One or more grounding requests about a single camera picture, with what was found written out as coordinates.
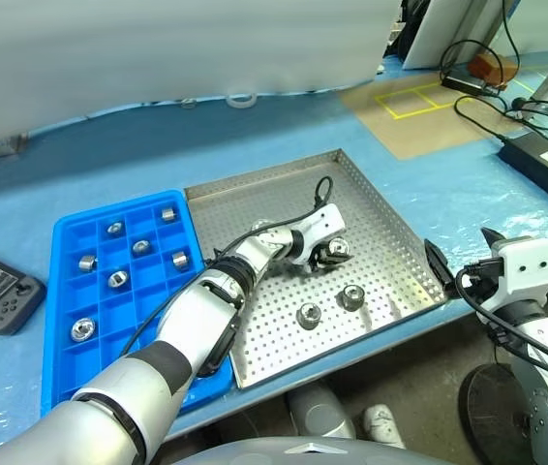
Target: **metal tray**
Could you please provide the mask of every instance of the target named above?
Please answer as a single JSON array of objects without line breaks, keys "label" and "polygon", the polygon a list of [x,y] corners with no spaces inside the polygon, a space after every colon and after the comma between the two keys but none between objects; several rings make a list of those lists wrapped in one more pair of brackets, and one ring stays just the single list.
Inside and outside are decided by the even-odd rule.
[{"label": "metal tray", "polygon": [[[242,315],[231,350],[240,388],[259,383],[387,325],[446,301],[425,258],[422,241],[342,150],[305,158],[186,189],[204,257],[213,257],[257,219],[279,221],[313,206],[325,175],[334,180],[336,203],[353,258],[327,272],[290,264],[270,269]],[[365,304],[348,312],[337,294],[361,286]],[[321,322],[313,330],[295,320],[305,302],[317,304]]]}]

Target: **shoe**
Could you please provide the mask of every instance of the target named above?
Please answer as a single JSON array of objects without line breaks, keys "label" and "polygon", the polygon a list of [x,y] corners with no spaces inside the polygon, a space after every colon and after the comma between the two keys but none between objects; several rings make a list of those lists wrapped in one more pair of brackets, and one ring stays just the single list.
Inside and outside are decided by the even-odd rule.
[{"label": "shoe", "polygon": [[399,449],[406,448],[387,405],[378,404],[365,410],[362,424],[367,435],[376,443]]}]

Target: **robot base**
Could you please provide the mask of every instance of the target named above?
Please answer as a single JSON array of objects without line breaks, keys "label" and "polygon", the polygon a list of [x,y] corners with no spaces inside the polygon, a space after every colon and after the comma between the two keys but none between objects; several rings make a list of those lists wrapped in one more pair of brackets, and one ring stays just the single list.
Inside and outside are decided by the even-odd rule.
[{"label": "robot base", "polygon": [[474,368],[459,388],[459,418],[485,465],[530,465],[528,403],[509,365]]}]

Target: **blue plastic tray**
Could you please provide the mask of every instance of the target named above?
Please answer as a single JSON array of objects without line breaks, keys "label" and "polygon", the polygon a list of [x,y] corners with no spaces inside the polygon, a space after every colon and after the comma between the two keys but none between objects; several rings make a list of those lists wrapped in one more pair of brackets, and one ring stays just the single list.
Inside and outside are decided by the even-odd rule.
[{"label": "blue plastic tray", "polygon": [[[161,211],[176,213],[166,223]],[[121,221],[124,234],[111,237],[108,225]],[[147,239],[152,252],[135,258],[132,244]],[[171,255],[183,251],[189,266],[178,271]],[[98,258],[97,267],[82,272],[84,255]],[[108,276],[126,270],[130,279],[119,289],[107,285]],[[83,211],[57,222],[52,234],[50,277],[46,301],[46,334],[42,372],[42,416],[69,399],[103,368],[118,358],[137,326],[169,295],[202,269],[197,236],[186,202],[179,191]],[[74,342],[74,322],[89,317],[96,322],[93,337]],[[160,316],[141,334],[132,350],[153,340]],[[232,385],[228,359],[213,376],[195,379],[182,411],[227,392]]]}]

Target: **blue tablecloth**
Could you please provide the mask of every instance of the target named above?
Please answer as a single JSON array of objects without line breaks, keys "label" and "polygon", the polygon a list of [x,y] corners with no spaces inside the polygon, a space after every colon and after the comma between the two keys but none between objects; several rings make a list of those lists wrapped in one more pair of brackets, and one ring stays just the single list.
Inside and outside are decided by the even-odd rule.
[{"label": "blue tablecloth", "polygon": [[[539,54],[525,62],[548,62]],[[386,74],[402,72],[392,60]],[[524,69],[530,95],[542,76]],[[548,195],[497,156],[485,139],[396,160],[335,93],[260,98],[250,109],[224,102],[130,109],[40,134],[21,155],[0,159],[0,259],[47,279],[52,226],[61,217],[169,188],[343,148],[420,237],[438,244],[452,269],[487,255],[478,229],[548,237]],[[470,312],[450,302],[284,376],[237,389],[172,428],[174,435],[351,364]],[[0,444],[40,412],[44,307],[16,335],[0,336]]]}]

